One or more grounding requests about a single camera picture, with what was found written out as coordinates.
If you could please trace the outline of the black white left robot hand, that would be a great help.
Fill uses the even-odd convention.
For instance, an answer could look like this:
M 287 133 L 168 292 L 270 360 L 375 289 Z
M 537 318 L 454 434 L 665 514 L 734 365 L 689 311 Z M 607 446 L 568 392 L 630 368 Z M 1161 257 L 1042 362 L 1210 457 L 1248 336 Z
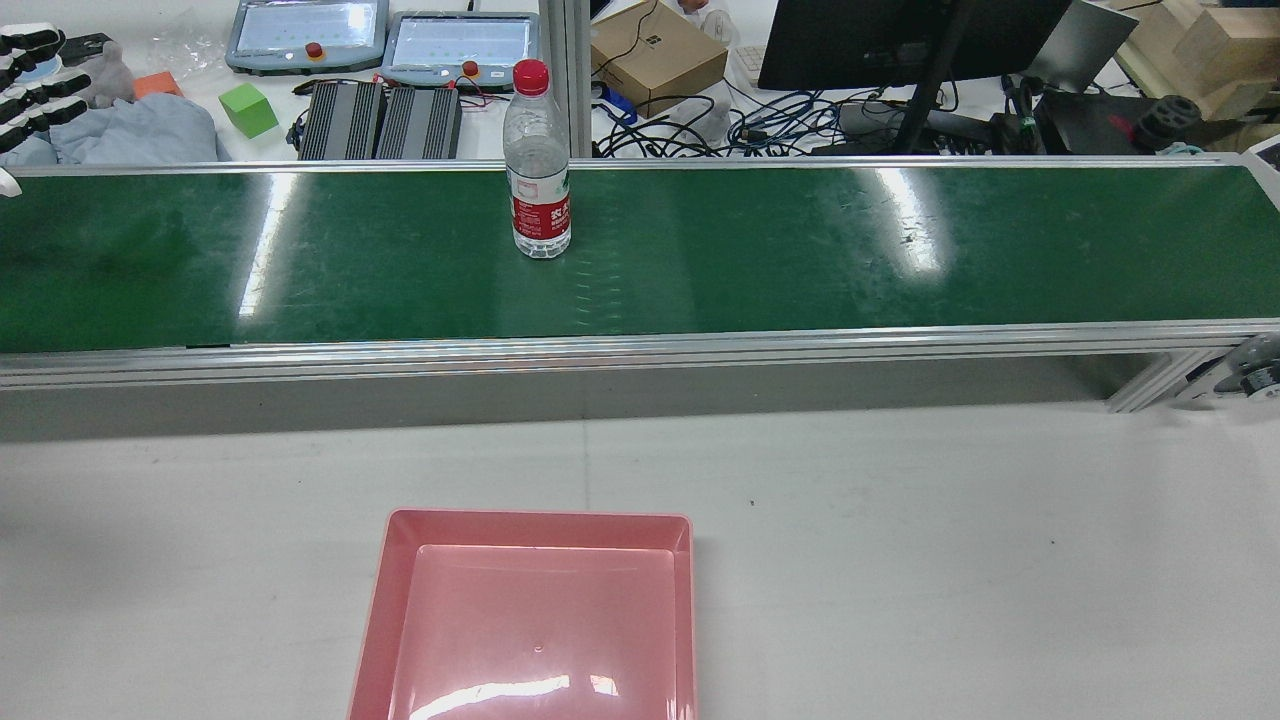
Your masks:
M 79 92 L 92 79 L 61 64 L 65 41 L 65 33 L 47 22 L 1 28 L 1 152 L 90 109 Z

